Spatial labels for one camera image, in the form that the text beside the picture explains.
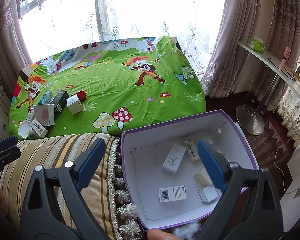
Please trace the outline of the person's right hand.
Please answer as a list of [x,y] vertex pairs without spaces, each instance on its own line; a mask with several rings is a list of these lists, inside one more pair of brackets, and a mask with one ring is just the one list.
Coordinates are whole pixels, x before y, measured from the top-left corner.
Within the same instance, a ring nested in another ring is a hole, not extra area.
[[148,240],[181,240],[171,233],[164,232],[159,229],[151,229],[147,232]]

